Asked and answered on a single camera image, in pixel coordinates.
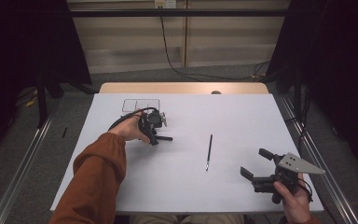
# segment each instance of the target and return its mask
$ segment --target silver metal rail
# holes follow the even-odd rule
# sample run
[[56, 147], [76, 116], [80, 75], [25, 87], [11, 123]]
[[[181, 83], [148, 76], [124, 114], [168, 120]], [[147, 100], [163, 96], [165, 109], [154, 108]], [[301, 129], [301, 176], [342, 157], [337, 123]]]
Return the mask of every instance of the silver metal rail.
[[45, 123], [41, 128], [37, 129], [34, 139], [31, 145], [28, 147], [27, 152], [25, 153], [24, 158], [21, 161], [19, 168], [14, 174], [10, 184], [7, 187], [5, 194], [0, 200], [0, 224], [5, 223], [7, 215], [10, 212], [13, 203], [16, 201], [17, 195], [19, 194], [22, 184], [30, 170], [30, 167], [34, 161], [34, 157], [37, 154], [38, 149], [40, 148], [43, 139], [48, 131], [53, 115], [55, 114], [59, 101], [57, 100], [51, 108], [50, 115], [48, 116]]
[[[282, 97], [282, 102], [291, 119], [293, 119], [295, 117], [295, 113], [293, 112], [294, 106], [292, 102], [287, 96]], [[303, 123], [295, 121], [294, 124], [296, 130], [298, 131], [298, 134], [301, 135], [302, 127], [304, 127]], [[339, 213], [342, 215], [342, 218], [344, 219], [345, 223], [358, 223], [358, 218], [354, 214], [351, 205], [349, 204], [346, 196], [344, 195], [341, 188], [338, 186], [335, 178], [328, 169], [326, 163], [324, 162], [324, 159], [322, 158], [322, 155], [313, 143], [313, 140], [307, 130], [305, 130], [302, 140], [313, 162], [326, 171], [325, 175], [321, 175], [322, 180], [327, 190], [329, 191], [334, 203], [336, 204]]]

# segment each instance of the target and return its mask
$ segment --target white paper sheet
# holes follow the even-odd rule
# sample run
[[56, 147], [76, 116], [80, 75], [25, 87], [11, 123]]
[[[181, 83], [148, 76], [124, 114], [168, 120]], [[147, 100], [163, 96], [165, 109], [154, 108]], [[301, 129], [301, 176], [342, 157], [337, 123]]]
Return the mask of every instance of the white paper sheet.
[[[126, 99], [159, 99], [168, 127], [158, 135], [173, 137], [150, 146], [126, 145], [128, 168], [117, 211], [132, 213], [257, 213], [282, 211], [270, 193], [255, 193], [240, 167], [255, 176], [274, 173], [272, 161], [258, 155], [262, 147], [275, 154], [292, 152], [293, 143], [281, 113], [269, 94], [96, 94], [51, 210], [73, 177], [75, 157], [122, 115]], [[209, 171], [205, 170], [213, 134]], [[323, 207], [314, 192], [311, 211]]]

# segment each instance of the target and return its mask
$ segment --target power outlet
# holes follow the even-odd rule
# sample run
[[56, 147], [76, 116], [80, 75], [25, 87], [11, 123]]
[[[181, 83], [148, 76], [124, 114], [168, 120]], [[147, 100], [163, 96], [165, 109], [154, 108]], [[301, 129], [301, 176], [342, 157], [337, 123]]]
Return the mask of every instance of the power outlet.
[[165, 8], [165, 0], [155, 0], [155, 8]]
[[176, 8], [176, 0], [166, 0], [165, 7], [166, 8]]

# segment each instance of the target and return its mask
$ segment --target brown long-sleeve shirt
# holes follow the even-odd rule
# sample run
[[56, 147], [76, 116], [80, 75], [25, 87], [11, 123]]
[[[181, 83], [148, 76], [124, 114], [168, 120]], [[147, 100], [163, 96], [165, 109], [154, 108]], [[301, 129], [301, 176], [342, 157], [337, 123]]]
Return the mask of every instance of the brown long-sleeve shirt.
[[[104, 133], [74, 161], [74, 177], [49, 223], [112, 224], [116, 196], [126, 175], [123, 138]], [[316, 218], [305, 224], [319, 224]]]

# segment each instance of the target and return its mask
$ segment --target hand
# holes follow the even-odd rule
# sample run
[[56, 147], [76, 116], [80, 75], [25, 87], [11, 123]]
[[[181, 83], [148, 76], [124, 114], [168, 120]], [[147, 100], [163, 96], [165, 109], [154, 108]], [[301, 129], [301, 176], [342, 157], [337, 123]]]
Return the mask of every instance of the hand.
[[114, 133], [124, 140], [130, 141], [133, 139], [141, 139], [143, 142], [149, 144], [150, 139], [139, 131], [138, 120], [141, 117], [142, 112], [136, 113], [128, 119], [124, 119], [116, 127], [109, 130], [109, 133]]
[[[298, 174], [298, 178], [303, 179], [302, 174]], [[298, 184], [305, 187], [303, 181]], [[310, 202], [308, 194], [302, 188], [297, 188], [292, 194], [289, 189], [279, 181], [274, 182], [275, 189], [283, 196], [283, 210], [288, 223], [303, 223], [310, 220]]]

